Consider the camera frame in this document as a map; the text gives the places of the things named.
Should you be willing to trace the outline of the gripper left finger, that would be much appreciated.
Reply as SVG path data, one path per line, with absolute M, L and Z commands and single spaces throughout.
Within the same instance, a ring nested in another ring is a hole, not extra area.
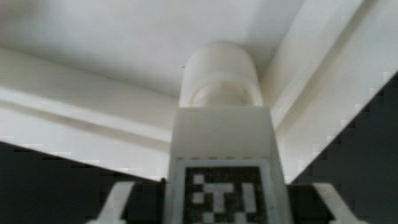
M 123 181 L 114 184 L 100 215 L 86 224 L 127 224 L 123 213 L 134 187 L 134 181 Z

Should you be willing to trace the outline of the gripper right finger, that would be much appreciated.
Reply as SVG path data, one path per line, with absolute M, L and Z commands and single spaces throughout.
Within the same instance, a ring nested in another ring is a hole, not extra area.
M 335 216 L 329 224 L 368 224 L 368 222 L 356 217 L 333 184 L 315 183 L 313 187 Z

